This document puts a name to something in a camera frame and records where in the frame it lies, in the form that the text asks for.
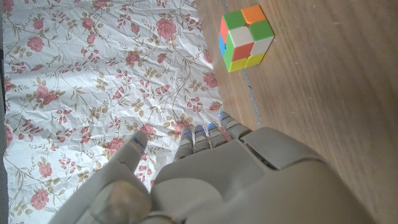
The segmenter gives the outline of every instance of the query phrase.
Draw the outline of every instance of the wooden floor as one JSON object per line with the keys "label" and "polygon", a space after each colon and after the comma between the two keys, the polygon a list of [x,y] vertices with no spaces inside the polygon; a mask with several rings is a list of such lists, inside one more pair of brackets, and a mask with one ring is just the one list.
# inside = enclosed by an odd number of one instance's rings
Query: wooden floor
{"label": "wooden floor", "polygon": [[[275,32],[246,70],[263,125],[318,151],[379,223],[398,223],[398,2],[225,1],[260,4]],[[196,2],[224,107],[256,129],[242,71],[218,50],[222,0]]]}

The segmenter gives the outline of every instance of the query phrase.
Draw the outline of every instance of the white floral cloth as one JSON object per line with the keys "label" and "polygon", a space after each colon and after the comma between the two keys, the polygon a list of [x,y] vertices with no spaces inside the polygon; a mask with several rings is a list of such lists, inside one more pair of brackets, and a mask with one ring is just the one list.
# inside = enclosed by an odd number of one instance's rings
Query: white floral cloth
{"label": "white floral cloth", "polygon": [[149,189],[222,110],[192,0],[3,0],[3,19],[10,223],[48,222],[138,129]]}

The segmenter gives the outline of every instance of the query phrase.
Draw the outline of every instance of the pink flower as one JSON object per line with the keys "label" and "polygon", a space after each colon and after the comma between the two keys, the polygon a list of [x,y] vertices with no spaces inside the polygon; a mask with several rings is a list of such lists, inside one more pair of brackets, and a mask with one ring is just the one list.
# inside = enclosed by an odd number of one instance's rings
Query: pink flower
{"label": "pink flower", "polygon": [[39,172],[42,175],[42,177],[47,178],[52,174],[52,169],[49,163],[43,164],[39,167]]}
{"label": "pink flower", "polygon": [[36,21],[33,22],[33,28],[39,30],[43,28],[43,20],[37,19]]}
{"label": "pink flower", "polygon": [[144,154],[141,156],[141,159],[142,159],[143,161],[146,161],[146,160],[147,160],[147,155],[148,155],[148,153],[144,153]]}
{"label": "pink flower", "polygon": [[120,94],[119,91],[116,91],[116,93],[114,93],[114,95],[112,97],[112,100],[119,99],[120,97],[122,97],[122,94]]}
{"label": "pink flower", "polygon": [[119,150],[120,147],[122,147],[122,145],[123,145],[122,140],[120,140],[119,138],[113,138],[112,141],[108,143],[105,150],[113,155]]}
{"label": "pink flower", "polygon": [[36,98],[44,99],[49,94],[49,89],[41,84],[37,85]]}
{"label": "pink flower", "polygon": [[104,8],[106,6],[106,2],[108,2],[108,0],[97,0],[94,5],[98,8]]}
{"label": "pink flower", "polygon": [[206,51],[206,53],[203,54],[203,58],[205,59],[205,61],[207,63],[211,63],[210,54],[207,51]]}
{"label": "pink flower", "polygon": [[150,136],[154,132],[154,127],[150,124],[144,124],[140,130],[143,131],[147,136]]}
{"label": "pink flower", "polygon": [[66,139],[64,137],[58,136],[57,137],[58,141],[60,141],[60,143],[63,143]]}
{"label": "pink flower", "polygon": [[6,134],[7,134],[7,147],[10,145],[11,141],[12,141],[12,132],[9,126],[6,126]]}
{"label": "pink flower", "polygon": [[55,100],[57,95],[54,92],[50,92],[45,98],[44,98],[44,105],[48,105],[51,103],[53,100]]}
{"label": "pink flower", "polygon": [[158,63],[162,63],[164,60],[166,59],[166,54],[165,53],[161,53],[157,56],[157,62]]}
{"label": "pink flower", "polygon": [[130,52],[126,57],[126,62],[130,65],[134,65],[134,62],[139,60],[139,55],[137,52]]}
{"label": "pink flower", "polygon": [[6,93],[7,93],[7,91],[9,91],[11,88],[13,88],[13,87],[12,87],[12,83],[11,83],[10,79],[6,77],[6,79],[5,79],[5,81],[4,81],[4,90],[5,90]]}
{"label": "pink flower", "polygon": [[88,131],[88,127],[84,127],[81,129],[80,134],[84,134]]}
{"label": "pink flower", "polygon": [[217,87],[217,80],[214,72],[208,72],[203,77],[203,81],[210,87]]}
{"label": "pink flower", "polygon": [[91,17],[86,17],[83,19],[82,25],[84,28],[91,30],[91,28],[93,28],[94,25],[94,20]]}
{"label": "pink flower", "polygon": [[167,92],[169,90],[169,88],[170,88],[170,85],[165,85],[165,86],[161,87],[163,93]]}
{"label": "pink flower", "polygon": [[210,106],[210,110],[211,111],[217,111],[217,110],[219,110],[219,108],[221,107],[221,103],[219,103],[219,102],[217,102],[217,101],[214,101],[212,104],[211,104],[211,106]]}
{"label": "pink flower", "polygon": [[85,135],[82,137],[80,143],[81,143],[81,144],[87,143],[88,140],[90,140],[90,138],[91,138],[91,133],[87,133],[87,134],[85,134]]}
{"label": "pink flower", "polygon": [[131,24],[131,31],[137,35],[138,32],[139,32],[139,25],[137,25],[135,23],[132,23]]}
{"label": "pink flower", "polygon": [[12,7],[14,7],[14,0],[3,0],[2,1],[3,12],[11,11]]}
{"label": "pink flower", "polygon": [[30,202],[35,209],[40,210],[46,206],[47,202],[49,202],[48,196],[49,193],[47,191],[45,191],[44,189],[40,189],[36,192],[35,195],[33,195]]}
{"label": "pink flower", "polygon": [[174,126],[174,133],[181,135],[182,129],[186,126],[189,126],[188,122],[177,121]]}
{"label": "pink flower", "polygon": [[199,102],[200,98],[199,97],[195,97],[195,98],[192,98],[191,100],[194,101],[194,102]]}
{"label": "pink flower", "polygon": [[94,40],[95,40],[95,35],[94,34],[90,34],[87,37],[87,44],[94,44]]}
{"label": "pink flower", "polygon": [[171,19],[161,18],[161,20],[156,22],[156,26],[158,35],[163,37],[165,40],[172,38],[173,34],[177,31],[176,26]]}
{"label": "pink flower", "polygon": [[40,69],[42,69],[42,67],[44,67],[43,65],[36,65],[34,68],[32,68],[30,71],[31,72],[36,72],[39,71]]}
{"label": "pink flower", "polygon": [[36,52],[41,52],[43,50],[44,43],[40,37],[31,37],[26,45]]}
{"label": "pink flower", "polygon": [[24,126],[27,126],[28,124],[30,124],[30,122],[32,122],[32,120],[31,120],[31,119],[27,119],[27,120],[25,121],[23,127],[24,127]]}

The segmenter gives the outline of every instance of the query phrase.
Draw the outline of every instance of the robotic hand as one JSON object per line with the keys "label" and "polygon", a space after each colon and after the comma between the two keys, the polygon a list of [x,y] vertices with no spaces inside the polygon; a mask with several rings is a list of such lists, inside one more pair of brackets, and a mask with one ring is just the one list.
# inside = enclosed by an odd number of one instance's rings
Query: robotic hand
{"label": "robotic hand", "polygon": [[147,144],[136,132],[50,223],[374,223],[324,160],[271,128],[184,128],[174,158],[147,192],[133,174]]}

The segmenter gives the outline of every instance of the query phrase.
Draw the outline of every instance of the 2x2 puzzle cube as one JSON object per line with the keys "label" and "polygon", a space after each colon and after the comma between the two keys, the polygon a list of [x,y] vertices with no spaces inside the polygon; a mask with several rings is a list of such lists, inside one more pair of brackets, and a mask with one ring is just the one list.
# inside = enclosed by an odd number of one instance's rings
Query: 2x2 puzzle cube
{"label": "2x2 puzzle cube", "polygon": [[262,61],[274,33],[259,5],[223,15],[219,47],[229,72]]}

